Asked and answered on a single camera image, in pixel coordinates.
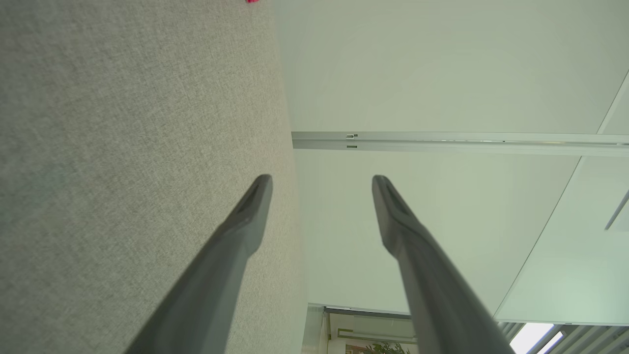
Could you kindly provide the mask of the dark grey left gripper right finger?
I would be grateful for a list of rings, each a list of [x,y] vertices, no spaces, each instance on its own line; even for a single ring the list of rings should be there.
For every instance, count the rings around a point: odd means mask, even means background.
[[[380,237],[399,264],[419,354],[515,354],[392,182],[375,175],[372,195]]]

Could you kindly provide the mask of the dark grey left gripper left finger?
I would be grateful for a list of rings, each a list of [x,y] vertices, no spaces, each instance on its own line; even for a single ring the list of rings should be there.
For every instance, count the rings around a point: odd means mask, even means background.
[[[254,179],[125,354],[224,354],[247,261],[263,239],[272,192],[271,175]]]

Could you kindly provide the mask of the green potted plant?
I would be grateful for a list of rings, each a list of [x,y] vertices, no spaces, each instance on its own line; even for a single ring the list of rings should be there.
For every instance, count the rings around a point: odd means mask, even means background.
[[[367,345],[362,354],[411,354],[400,343],[377,342]]]

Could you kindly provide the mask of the grey aluminium partition post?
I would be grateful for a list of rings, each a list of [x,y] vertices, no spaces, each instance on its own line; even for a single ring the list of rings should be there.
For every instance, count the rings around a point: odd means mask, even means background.
[[[292,132],[293,148],[629,158],[629,135],[490,132]]]

